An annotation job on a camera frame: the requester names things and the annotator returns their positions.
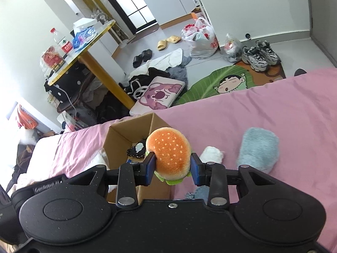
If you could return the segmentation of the blue denim cloth piece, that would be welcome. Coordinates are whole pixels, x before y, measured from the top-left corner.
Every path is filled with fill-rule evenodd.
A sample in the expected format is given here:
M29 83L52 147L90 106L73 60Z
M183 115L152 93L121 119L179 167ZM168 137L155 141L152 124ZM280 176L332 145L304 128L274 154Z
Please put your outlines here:
M188 200L202 199L207 204L209 197L209 190L210 188L208 186L197 187L194 192L188 192L185 195L185 199Z

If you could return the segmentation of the white cloth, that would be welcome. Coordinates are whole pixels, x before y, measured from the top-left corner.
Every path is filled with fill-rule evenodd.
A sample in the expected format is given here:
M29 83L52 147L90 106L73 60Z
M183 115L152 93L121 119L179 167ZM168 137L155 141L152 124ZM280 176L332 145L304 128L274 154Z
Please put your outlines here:
M213 146L207 146L199 156L203 163L214 162L221 164L224 158L224 152Z

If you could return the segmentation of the brown cardboard box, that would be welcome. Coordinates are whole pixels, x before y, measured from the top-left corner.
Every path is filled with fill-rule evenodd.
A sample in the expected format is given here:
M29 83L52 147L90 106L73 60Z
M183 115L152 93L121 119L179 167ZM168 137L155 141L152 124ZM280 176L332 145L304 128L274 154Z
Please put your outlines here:
M168 127L168 124L154 113L112 124L103 145L109 168L118 169L128 160L143 162L145 140L153 131L162 127ZM138 186L136 192L140 203L144 199L170 199L171 188L166 182L153 176L149 186Z

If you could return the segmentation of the grey plush elephant toy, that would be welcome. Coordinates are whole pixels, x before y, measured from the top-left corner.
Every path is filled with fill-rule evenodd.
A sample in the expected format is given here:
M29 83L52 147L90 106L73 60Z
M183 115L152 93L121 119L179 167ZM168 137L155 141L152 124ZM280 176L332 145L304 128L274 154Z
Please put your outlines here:
M243 134L237 166L246 164L268 174L278 160L279 138L272 131L251 127Z

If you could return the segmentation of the white small appliance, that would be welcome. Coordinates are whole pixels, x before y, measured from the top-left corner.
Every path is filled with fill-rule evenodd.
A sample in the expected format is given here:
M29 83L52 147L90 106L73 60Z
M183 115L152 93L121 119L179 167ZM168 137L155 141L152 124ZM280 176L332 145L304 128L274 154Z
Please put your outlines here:
M79 130L76 120L66 111L61 112L57 116L57 121L60 123L61 128L65 133Z

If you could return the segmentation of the black clothes pile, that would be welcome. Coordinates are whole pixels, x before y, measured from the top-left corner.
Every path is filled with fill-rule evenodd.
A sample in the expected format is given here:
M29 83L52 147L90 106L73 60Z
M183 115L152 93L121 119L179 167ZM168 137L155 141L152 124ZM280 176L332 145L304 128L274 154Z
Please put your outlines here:
M118 83L118 85L132 99L138 99L155 77L169 78L170 74L166 71L150 67L147 74L134 75L129 80Z

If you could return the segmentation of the pink bear laptop bag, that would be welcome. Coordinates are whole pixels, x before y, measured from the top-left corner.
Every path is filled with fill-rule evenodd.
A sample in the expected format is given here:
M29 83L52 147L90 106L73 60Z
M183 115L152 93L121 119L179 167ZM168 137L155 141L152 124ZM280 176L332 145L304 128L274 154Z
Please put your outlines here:
M130 109L131 116L169 108L185 87L184 81L155 77Z

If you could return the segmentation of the green cartoon leaf rug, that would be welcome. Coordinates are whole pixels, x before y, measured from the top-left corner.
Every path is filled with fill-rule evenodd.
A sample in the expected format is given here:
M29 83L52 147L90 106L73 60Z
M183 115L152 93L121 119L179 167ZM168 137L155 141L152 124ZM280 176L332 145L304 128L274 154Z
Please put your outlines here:
M190 89L179 96L174 105L182 105L219 94L262 86L285 79L285 77L281 65L271 66L267 71L257 72L250 65L240 61L232 66L215 70L210 75L197 81Z

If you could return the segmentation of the black polka dot bag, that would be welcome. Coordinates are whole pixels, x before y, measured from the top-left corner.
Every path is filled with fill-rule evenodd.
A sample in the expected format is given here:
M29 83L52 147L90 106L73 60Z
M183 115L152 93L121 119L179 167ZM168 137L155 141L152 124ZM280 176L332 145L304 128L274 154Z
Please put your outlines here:
M68 97L66 94L71 98L80 89L87 75L88 70L86 66L76 62L52 86L49 86L47 81L45 81L45 91L58 99L60 103L67 102Z

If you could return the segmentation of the grey fuzzy cloth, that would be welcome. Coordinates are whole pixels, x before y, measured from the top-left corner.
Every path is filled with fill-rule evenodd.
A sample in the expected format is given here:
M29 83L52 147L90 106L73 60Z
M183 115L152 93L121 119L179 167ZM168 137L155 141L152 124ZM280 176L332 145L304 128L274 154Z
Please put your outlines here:
M191 57L182 57L181 64L175 67L168 67L165 72L169 73L171 79L179 80L185 83L185 88L188 87L188 77L186 66L192 61Z

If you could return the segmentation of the pink bed sheet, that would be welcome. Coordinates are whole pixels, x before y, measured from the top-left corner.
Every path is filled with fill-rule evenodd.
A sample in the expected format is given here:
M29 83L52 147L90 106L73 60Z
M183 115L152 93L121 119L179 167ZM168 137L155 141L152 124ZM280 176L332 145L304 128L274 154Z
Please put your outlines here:
M117 207L119 168L94 167L23 203L20 252L335 252L336 70L317 70L154 112L189 141L224 152L228 207L185 195ZM237 166L251 127L279 138L268 174Z

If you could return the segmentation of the left black slipper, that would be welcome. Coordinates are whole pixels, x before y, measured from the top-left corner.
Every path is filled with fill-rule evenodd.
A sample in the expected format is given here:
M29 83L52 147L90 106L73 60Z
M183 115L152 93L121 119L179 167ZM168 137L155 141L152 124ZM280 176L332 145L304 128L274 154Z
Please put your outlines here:
M143 62L142 54L139 54L139 55L135 56L134 59L133 59L133 62L132 62L133 68L135 68L135 69L138 68L142 64L142 62Z

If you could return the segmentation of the black slipper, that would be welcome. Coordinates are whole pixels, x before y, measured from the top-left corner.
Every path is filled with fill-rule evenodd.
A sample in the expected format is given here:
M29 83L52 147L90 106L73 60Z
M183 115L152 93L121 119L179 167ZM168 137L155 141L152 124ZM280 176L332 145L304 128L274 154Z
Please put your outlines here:
M151 49L147 49L142 51L142 61L143 62L147 62L152 58L152 50Z
M135 68L135 69L138 68L142 64L142 62L143 62L142 54L139 54L139 55L135 56L134 59L133 59L133 62L132 62L133 68Z

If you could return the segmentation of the white floor mat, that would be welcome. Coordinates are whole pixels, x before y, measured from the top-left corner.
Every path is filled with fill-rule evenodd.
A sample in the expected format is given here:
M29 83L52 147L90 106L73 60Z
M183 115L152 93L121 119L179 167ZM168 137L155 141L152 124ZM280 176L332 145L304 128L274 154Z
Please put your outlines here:
M136 68L134 71L130 73L128 76L128 80L130 80L133 76L137 75L147 75L148 69L150 67L154 67L158 70L165 71L169 67L175 67L182 63L183 60L183 50L178 48L170 53L167 53L161 57L156 59L151 59L144 63L142 66Z

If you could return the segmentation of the right black slipper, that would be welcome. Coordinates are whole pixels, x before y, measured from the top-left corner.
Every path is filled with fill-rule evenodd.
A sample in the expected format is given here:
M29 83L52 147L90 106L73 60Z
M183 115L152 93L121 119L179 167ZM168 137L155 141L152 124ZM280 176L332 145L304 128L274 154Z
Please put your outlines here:
M152 58L152 50L151 49L147 49L142 51L142 61L143 62L147 62Z

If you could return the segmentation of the small clear plastic bag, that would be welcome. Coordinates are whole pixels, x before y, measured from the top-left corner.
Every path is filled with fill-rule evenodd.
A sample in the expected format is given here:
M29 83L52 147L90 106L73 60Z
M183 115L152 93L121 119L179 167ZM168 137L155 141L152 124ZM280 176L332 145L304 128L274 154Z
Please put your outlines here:
M231 63L236 63L241 60L242 47L242 43L239 39L227 33L225 44L221 48L221 52L225 60Z

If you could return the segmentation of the left grey sneaker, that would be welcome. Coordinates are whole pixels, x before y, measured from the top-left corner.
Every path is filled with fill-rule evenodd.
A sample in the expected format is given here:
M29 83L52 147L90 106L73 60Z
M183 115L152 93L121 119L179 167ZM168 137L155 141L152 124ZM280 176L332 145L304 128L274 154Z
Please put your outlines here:
M241 59L256 72L265 72L270 67L269 63L262 57L256 47L248 48L247 46L243 46Z

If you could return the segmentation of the grey sneaker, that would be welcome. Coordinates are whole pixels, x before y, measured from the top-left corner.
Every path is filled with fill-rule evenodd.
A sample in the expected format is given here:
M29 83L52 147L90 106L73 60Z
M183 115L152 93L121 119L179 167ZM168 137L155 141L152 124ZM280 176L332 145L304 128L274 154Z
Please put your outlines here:
M269 63L262 57L256 47L248 48L247 46L243 46L241 59L256 72L265 72L270 67Z
M259 50L261 56L265 58L269 65L275 66L281 64L281 59L276 52L272 49L269 42L256 40L256 47Z

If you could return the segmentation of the right grey sneaker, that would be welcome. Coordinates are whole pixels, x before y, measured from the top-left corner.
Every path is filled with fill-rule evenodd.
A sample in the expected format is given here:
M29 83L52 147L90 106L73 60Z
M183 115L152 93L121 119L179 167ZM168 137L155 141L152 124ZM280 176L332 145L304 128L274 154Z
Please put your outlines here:
M275 66L281 64L281 59L276 52L272 49L269 42L256 40L256 47L259 50L261 56L265 58L269 65Z

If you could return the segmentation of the round yellow-legged table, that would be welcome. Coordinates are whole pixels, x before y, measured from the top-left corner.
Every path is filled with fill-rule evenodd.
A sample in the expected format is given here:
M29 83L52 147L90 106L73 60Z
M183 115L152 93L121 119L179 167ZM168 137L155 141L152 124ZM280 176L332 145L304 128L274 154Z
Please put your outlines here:
M95 44L115 25L115 21L109 21L97 29L97 35L82 50L76 51L66 58L62 68L52 74L48 79L48 85L52 86L70 69L77 61L84 64L106 88L128 109L134 106L134 101L118 85L123 81L126 73L116 63L108 51L103 48L97 50Z

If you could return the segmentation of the white red shopping bag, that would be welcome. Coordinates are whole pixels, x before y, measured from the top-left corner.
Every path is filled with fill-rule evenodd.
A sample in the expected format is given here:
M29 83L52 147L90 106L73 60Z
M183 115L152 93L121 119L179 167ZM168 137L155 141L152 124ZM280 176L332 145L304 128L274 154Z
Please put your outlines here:
M194 24L186 25L181 34L182 39L190 47L191 58L209 58L215 54L219 47L213 27L203 17L199 17Z

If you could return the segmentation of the left yellow slipper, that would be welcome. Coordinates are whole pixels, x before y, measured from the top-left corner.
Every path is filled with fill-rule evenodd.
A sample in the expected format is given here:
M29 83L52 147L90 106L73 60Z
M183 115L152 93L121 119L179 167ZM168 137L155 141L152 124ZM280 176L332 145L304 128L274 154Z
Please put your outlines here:
M165 48L167 47L167 40L160 40L159 42L158 42L158 44L157 44L157 50L158 51L162 51L162 50L164 50Z

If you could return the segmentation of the yellow slipper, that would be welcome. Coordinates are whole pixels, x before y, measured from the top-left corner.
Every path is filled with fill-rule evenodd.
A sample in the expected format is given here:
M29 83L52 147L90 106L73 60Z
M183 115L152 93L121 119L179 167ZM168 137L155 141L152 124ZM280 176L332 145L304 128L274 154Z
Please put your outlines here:
M176 43L178 43L178 42L181 41L181 37L176 36L176 35L172 35L172 36L168 37L168 38L166 39L166 41L167 41L168 43L176 44Z
M157 50L158 51L162 51L162 50L164 50L165 48L167 47L167 40L160 40L159 42L158 42L158 44L157 44Z

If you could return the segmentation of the red snack package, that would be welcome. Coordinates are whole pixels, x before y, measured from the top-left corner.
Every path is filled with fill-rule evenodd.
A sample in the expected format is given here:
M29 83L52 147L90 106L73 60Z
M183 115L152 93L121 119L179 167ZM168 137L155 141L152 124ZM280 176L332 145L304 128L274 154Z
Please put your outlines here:
M65 64L63 56L59 53L59 48L50 46L42 55L40 59L40 67L43 72L58 71Z

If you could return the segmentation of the right yellow slipper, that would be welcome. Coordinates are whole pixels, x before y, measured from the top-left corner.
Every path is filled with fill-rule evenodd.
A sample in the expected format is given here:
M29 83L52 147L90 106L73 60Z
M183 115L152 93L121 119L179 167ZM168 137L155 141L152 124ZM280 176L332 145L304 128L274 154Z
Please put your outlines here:
M168 37L168 38L166 39L166 41L167 41L168 43L176 44L176 43L178 43L178 42L181 41L181 37L176 36L176 35L172 35L172 36Z

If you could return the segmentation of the water bottle red label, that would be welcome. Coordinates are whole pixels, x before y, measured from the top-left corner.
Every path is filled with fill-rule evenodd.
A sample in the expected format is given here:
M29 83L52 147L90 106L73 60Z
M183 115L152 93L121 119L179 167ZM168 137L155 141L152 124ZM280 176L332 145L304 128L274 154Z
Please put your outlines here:
M55 28L52 28L50 33L52 33L54 41L66 55L71 55L73 53L74 48L72 42L65 35Z

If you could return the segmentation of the blue plastic wipes pack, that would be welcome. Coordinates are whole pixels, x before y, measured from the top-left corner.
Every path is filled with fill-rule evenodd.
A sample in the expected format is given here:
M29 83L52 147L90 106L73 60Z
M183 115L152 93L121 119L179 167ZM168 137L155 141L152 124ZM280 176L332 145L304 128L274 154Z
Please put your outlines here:
M88 27L76 33L74 39L72 40L74 51L79 52L85 48L96 36L97 32L94 27Z

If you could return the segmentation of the white tissue box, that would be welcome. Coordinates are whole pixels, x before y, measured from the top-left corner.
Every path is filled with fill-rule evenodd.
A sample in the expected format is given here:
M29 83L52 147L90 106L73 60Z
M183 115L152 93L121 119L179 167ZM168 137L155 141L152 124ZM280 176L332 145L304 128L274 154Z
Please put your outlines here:
M88 27L94 26L98 21L92 18L81 18L73 23L74 33L86 30Z

